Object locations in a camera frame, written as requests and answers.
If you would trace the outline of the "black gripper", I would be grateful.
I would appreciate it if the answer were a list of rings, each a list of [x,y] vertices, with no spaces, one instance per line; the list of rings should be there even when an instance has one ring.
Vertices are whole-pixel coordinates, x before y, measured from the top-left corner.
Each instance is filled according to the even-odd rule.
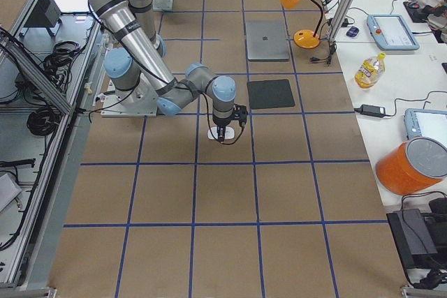
[[[241,136],[247,123],[247,116],[248,112],[245,105],[234,104],[233,107],[226,111],[220,111],[213,107],[213,122],[217,126],[217,132],[219,134],[216,136],[217,141],[226,141],[225,129],[232,121],[238,122],[241,128],[239,136]]]

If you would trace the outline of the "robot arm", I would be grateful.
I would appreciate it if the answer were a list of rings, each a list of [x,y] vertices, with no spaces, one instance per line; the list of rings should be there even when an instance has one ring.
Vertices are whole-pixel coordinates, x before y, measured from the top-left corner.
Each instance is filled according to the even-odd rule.
[[[162,114],[174,116],[197,97],[212,101],[207,121],[215,124],[213,139],[225,144],[226,127],[237,121],[247,123],[247,108],[235,103],[237,86],[233,78],[216,75],[203,64],[191,64],[185,79],[177,80],[163,61],[166,48],[154,28],[153,0],[88,0],[105,28],[120,43],[109,52],[105,69],[122,102],[132,94],[157,95],[156,105]]]

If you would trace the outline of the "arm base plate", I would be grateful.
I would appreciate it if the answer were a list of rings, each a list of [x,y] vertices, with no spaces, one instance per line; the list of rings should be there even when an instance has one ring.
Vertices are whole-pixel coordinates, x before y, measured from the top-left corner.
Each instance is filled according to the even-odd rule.
[[[156,116],[158,95],[145,77],[140,77],[139,85],[130,96],[127,96],[128,92],[116,90],[112,80],[109,80],[108,90],[112,93],[101,100],[103,109],[100,113],[103,117]]]
[[[153,9],[158,12],[172,12],[174,0],[153,0]]]

